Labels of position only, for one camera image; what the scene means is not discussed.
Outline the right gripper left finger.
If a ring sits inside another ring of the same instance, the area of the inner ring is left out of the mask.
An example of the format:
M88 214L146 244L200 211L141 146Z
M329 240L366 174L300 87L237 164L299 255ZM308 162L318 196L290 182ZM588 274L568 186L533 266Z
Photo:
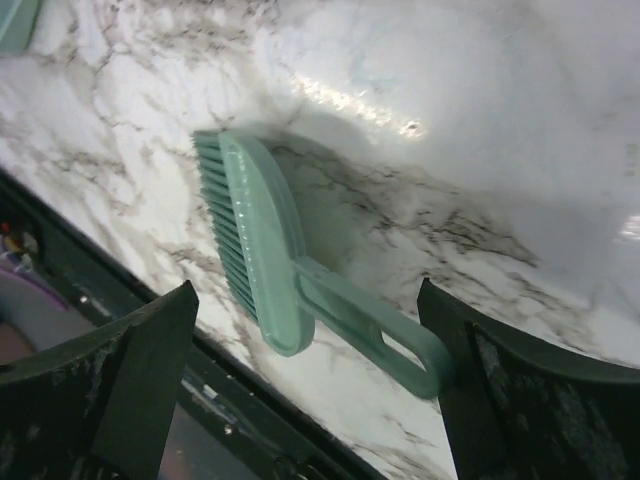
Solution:
M154 479L199 300L190 282L1 368L4 479Z

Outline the green plastic dustpan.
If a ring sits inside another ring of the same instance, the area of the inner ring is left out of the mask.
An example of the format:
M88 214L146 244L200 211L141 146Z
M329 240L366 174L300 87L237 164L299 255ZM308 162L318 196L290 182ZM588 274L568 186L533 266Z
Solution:
M40 0L1 0L1 54L27 49L40 10Z

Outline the green hand brush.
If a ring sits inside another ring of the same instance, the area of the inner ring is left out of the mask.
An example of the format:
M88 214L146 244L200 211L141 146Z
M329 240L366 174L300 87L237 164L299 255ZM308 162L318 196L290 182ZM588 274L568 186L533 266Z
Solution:
M257 139L196 131L201 192L234 299L284 357L327 328L414 396L438 397L455 376L431 331L311 258L288 184Z

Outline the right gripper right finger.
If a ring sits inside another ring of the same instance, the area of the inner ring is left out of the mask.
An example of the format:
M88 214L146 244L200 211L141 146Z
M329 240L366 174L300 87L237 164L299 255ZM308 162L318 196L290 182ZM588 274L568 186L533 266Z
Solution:
M638 478L638 369L494 320L430 280L417 306L456 368L439 403L458 478Z

